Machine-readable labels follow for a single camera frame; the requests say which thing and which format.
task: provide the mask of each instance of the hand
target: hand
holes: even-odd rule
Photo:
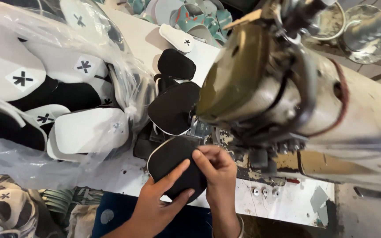
[[[172,203],[165,203],[160,198],[173,186],[190,163],[189,159],[184,160],[157,183],[154,183],[152,177],[148,179],[140,190],[132,217],[121,226],[128,230],[127,233],[121,233],[124,237],[154,237],[173,220],[195,190],[190,188],[183,191]]]
[[[214,237],[237,238],[241,226],[235,210],[237,167],[228,152],[215,145],[194,150],[192,158],[207,177],[207,201],[213,216]]]

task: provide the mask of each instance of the fingernail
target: fingernail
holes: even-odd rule
[[[192,153],[192,157],[193,157],[194,159],[198,159],[200,156],[201,156],[201,151],[195,149],[195,150],[193,151],[193,153]]]
[[[191,197],[194,193],[195,193],[195,190],[192,189],[192,190],[188,193],[188,196]]]

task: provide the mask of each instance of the blue clothing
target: blue clothing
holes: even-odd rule
[[[137,200],[137,197],[106,192],[101,198],[101,204],[97,209],[92,238],[100,238],[129,220],[135,210]],[[213,220],[208,208],[187,205],[156,237],[211,238],[212,223]]]

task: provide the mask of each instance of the left hand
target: left hand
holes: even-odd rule
[[[150,177],[142,187],[135,210],[128,221],[129,225],[140,231],[140,237],[154,237],[164,230],[193,195],[195,190],[189,188],[172,203],[160,200],[161,196],[188,169],[190,163],[189,159],[186,159],[157,183],[154,183],[154,179]]]

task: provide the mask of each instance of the metal cylinder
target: metal cylinder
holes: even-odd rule
[[[381,12],[362,22],[348,22],[343,37],[353,51],[361,50],[368,42],[381,38]]]

